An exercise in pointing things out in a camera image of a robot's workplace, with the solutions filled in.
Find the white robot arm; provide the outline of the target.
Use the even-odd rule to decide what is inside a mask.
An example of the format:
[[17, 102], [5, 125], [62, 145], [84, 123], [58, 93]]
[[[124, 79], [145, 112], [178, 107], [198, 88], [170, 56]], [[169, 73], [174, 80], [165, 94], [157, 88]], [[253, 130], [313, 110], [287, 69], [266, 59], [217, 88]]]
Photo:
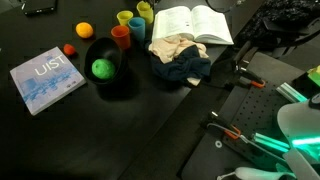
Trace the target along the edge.
[[283, 157], [291, 171], [269, 172], [238, 167], [235, 176], [240, 180], [320, 180], [319, 173], [312, 166], [319, 162], [319, 101], [309, 99], [284, 105], [278, 111], [277, 120], [290, 145]]

